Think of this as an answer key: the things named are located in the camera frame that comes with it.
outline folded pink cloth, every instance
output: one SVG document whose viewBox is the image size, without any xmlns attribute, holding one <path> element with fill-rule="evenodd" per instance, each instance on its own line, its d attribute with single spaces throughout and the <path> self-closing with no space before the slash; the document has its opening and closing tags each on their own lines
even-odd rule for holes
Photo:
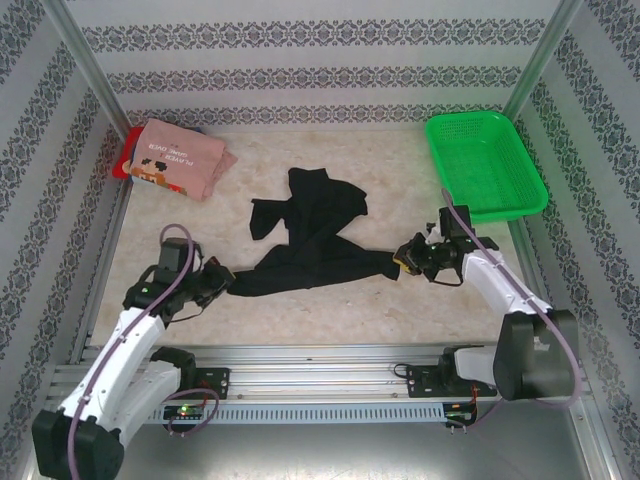
<svg viewBox="0 0 640 480">
<path fill-rule="evenodd" d="M 130 172 L 202 201 L 237 161 L 222 140 L 151 119 L 136 145 Z"/>
</svg>

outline green plastic basket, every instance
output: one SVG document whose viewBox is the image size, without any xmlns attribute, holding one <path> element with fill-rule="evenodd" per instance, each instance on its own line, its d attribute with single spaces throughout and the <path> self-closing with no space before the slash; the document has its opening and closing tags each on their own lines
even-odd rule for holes
<svg viewBox="0 0 640 480">
<path fill-rule="evenodd" d="M 444 186 L 474 222 L 515 220 L 538 213 L 549 200 L 516 129 L 497 112 L 438 115 L 427 139 Z"/>
</svg>

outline marble floor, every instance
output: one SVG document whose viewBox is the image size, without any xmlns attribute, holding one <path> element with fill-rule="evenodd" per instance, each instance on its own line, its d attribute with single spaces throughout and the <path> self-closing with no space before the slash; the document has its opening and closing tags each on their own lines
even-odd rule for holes
<svg viewBox="0 0 640 480">
<path fill-rule="evenodd" d="M 264 240 L 249 232 L 251 199 L 287 199 L 291 167 L 326 168 L 331 178 L 367 192 L 369 215 L 341 233 L 365 247 L 394 251 L 437 219 L 440 182 L 421 131 L 220 135 L 238 163 L 203 203 L 153 185 L 133 187 L 91 343 L 103 345 L 127 288 L 157 262 L 158 235 L 181 223 L 232 270 L 250 269 L 286 243 L 282 222 Z M 476 225 L 520 273 L 506 223 Z M 185 314 L 197 312 L 196 308 Z M 258 298 L 223 295 L 200 317 L 172 325 L 165 345 L 436 343 L 495 340 L 502 319 L 472 285 L 429 284 L 401 274 Z"/>
</svg>

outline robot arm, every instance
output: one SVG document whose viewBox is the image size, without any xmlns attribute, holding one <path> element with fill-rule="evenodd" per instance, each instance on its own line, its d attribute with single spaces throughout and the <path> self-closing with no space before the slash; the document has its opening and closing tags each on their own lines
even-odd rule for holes
<svg viewBox="0 0 640 480">
<path fill-rule="evenodd" d="M 454 208 L 466 225 L 470 225 L 468 208 Z M 503 317 L 495 346 L 455 350 L 453 375 L 495 387 L 506 400 L 571 395 L 575 385 L 574 369 L 558 339 L 532 304 L 551 319 L 577 356 L 578 328 L 573 315 L 566 310 L 556 311 L 538 298 L 506 265 L 493 240 L 479 238 L 497 264 L 491 261 L 448 208 L 440 210 L 439 220 L 439 225 L 427 225 L 427 238 L 417 233 L 413 240 L 400 247 L 394 260 L 406 272 L 422 274 L 433 283 L 448 286 L 459 286 L 465 281 L 472 283 L 493 311 Z M 438 281 L 438 273 L 445 269 L 455 270 L 460 283 Z M 506 279 L 505 272 L 518 288 Z"/>
<path fill-rule="evenodd" d="M 197 244 L 194 249 L 201 252 Z M 125 448 L 153 410 L 172 393 L 195 386 L 194 355 L 167 347 L 151 356 L 142 376 L 131 384 L 142 360 L 184 304 L 193 301 L 204 309 L 234 280 L 233 274 L 215 257 L 198 269 L 194 269 L 192 258 L 187 268 L 187 253 L 188 244 L 184 239 L 163 241 L 158 265 L 147 269 L 128 290 L 125 309 L 89 372 L 55 412 L 42 410 L 37 415 L 32 434 L 41 474 L 56 479 L 69 478 L 67 437 L 72 419 L 79 413 L 74 455 L 81 478 L 115 478 Z M 186 274 L 177 288 L 148 315 L 140 318 L 185 268 L 191 273 Z M 153 280 L 149 282 L 147 277 L 152 272 Z M 137 323 L 125 340 L 123 332 L 134 322 Z M 116 342 L 122 343 L 114 355 L 108 356 L 107 352 Z M 96 383 L 86 394 L 89 381 L 103 364 Z"/>
</svg>

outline black garment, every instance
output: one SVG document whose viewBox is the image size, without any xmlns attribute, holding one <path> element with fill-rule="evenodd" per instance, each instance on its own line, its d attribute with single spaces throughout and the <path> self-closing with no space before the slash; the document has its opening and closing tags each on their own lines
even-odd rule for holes
<svg viewBox="0 0 640 480">
<path fill-rule="evenodd" d="M 274 247 L 255 270 L 236 272 L 228 293 L 258 297 L 287 290 L 350 282 L 383 274 L 397 280 L 399 267 L 390 252 L 368 251 L 338 237 L 358 215 L 367 214 L 367 194 L 327 171 L 289 170 L 291 198 L 253 200 L 251 235 L 266 237 L 280 219 L 289 230 L 289 245 Z"/>
</svg>

